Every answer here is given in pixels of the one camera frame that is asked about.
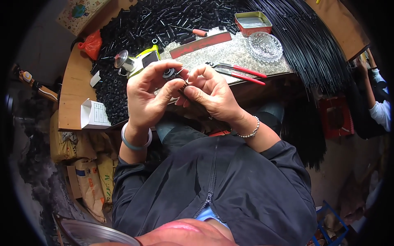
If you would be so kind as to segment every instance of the zipper pull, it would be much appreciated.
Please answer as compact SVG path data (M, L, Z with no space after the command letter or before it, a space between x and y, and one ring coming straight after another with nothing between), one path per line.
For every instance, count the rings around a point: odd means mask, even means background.
M210 204L210 203L211 203L212 195L213 195L212 192L208 192L208 197L206 198L206 203L207 203L207 204Z

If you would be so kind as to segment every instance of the white paper box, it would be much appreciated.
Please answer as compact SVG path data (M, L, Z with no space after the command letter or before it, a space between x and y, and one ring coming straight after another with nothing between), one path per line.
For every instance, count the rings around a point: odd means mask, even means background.
M100 102L89 100L81 105L82 129L106 129L111 126L105 113L105 106Z
M100 81L100 79L101 79L100 71L97 71L97 73L90 79L90 85L94 87L97 84L97 82Z

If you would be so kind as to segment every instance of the white sleeve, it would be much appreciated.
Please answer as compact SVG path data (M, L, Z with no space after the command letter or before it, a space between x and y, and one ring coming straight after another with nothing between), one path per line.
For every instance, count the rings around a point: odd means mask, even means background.
M379 83L380 81L386 82L386 80L384 80L384 78L380 75L379 69L375 68L375 69L371 69L371 71L376 83Z
M386 100L383 103L376 102L374 107L369 110L371 117L380 125L382 125L386 131L390 131L391 127L391 115L390 115L390 103Z

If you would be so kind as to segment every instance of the glass ashtray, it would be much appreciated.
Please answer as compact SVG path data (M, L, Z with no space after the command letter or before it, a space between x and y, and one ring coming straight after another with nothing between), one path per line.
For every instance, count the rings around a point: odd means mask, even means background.
M283 54L279 40L263 31L251 34L247 39L246 46L250 55L261 62L278 61Z

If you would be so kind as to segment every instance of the black jacket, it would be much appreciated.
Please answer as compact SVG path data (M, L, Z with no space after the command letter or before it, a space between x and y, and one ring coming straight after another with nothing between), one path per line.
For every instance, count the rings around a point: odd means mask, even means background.
M113 227L133 237L206 204L241 246L303 246L317 229L309 174L284 141L257 153L239 137L199 138L153 172L120 160L114 181Z

